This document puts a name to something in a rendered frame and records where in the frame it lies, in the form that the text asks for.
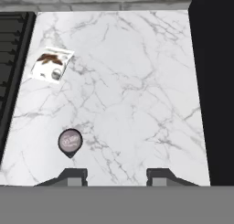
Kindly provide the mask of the black hob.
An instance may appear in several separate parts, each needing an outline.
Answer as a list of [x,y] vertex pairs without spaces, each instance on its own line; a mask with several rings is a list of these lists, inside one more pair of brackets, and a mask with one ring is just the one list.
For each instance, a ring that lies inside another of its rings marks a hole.
[[36,21],[34,12],[0,12],[0,164]]

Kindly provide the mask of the black yogurt cup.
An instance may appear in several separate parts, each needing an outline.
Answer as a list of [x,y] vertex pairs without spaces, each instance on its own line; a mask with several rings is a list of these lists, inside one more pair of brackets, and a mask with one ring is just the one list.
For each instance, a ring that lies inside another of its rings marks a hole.
[[64,130],[58,137],[58,148],[68,158],[72,158],[81,149],[82,144],[82,135],[74,128]]

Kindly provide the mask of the white cereal box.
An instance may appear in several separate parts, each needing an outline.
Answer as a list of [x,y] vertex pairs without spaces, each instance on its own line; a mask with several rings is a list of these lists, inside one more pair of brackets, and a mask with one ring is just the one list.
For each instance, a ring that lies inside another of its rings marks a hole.
[[29,77],[59,84],[74,52],[63,48],[45,47],[29,72]]

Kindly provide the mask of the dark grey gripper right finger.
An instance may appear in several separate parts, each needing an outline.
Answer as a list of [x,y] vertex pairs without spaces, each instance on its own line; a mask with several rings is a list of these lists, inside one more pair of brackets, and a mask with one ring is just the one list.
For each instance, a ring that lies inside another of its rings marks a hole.
[[196,184],[176,177],[169,168],[147,168],[146,169],[148,187],[195,187]]

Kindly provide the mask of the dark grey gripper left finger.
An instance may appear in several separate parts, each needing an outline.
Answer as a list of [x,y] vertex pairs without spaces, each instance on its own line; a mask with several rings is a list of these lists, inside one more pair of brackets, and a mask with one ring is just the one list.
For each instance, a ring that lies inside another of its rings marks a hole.
[[58,177],[44,181],[37,186],[43,187],[86,187],[88,169],[87,168],[65,168]]

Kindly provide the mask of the black fridge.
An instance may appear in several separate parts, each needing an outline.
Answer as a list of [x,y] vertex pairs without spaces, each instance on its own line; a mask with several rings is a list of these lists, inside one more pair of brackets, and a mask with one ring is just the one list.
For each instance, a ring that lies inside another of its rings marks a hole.
[[189,7],[210,183],[234,186],[234,0]]

